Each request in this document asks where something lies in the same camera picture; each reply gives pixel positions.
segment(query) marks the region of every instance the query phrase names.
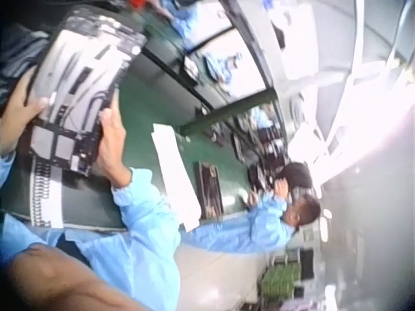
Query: cuff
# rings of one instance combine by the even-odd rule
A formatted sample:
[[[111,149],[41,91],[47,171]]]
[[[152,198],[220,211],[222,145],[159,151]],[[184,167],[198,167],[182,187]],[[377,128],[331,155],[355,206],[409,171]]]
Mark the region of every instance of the cuff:
[[[5,154],[5,155],[0,153],[0,166],[12,164],[15,156],[16,156],[15,151],[12,151],[11,153]]]
[[[131,183],[124,188],[111,188],[114,203],[118,206],[132,205],[137,195],[151,184],[152,171],[142,168],[130,168],[132,171]]]

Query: floor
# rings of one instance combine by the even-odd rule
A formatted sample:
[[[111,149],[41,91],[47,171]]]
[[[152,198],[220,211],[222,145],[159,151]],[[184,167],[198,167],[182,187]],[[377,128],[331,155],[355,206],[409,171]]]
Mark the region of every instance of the floor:
[[[256,279],[267,261],[264,255],[209,253],[187,245],[175,258],[182,278],[178,311],[224,311],[255,302]]]

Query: paper sheet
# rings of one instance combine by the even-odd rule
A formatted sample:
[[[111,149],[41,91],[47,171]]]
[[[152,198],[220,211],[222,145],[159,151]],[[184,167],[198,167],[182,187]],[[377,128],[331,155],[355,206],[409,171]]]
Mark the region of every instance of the paper sheet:
[[[161,167],[167,199],[185,230],[199,226],[201,208],[180,155],[171,126],[154,124],[152,133]]]

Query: green pole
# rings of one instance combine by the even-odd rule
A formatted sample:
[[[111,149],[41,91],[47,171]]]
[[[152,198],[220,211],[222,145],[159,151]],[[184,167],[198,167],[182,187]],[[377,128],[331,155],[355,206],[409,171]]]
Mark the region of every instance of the green pole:
[[[194,120],[181,125],[178,128],[178,133],[182,136],[188,136],[196,132],[201,132],[202,130],[209,128],[212,124],[224,121],[229,117],[244,113],[253,107],[277,99],[278,96],[273,87],[264,89],[263,91],[237,100],[236,102],[214,109],[207,115],[197,117]]]

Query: black hair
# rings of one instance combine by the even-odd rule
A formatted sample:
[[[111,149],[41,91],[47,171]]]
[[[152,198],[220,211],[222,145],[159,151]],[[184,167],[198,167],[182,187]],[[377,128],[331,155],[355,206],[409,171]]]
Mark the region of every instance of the black hair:
[[[299,225],[308,225],[313,223],[321,214],[322,208],[320,202],[310,194],[303,194],[302,199],[305,203],[300,210]]]
[[[306,164],[299,162],[291,162],[283,168],[278,174],[277,179],[285,178],[290,190],[295,187],[311,189],[313,187],[313,179],[310,170]]]

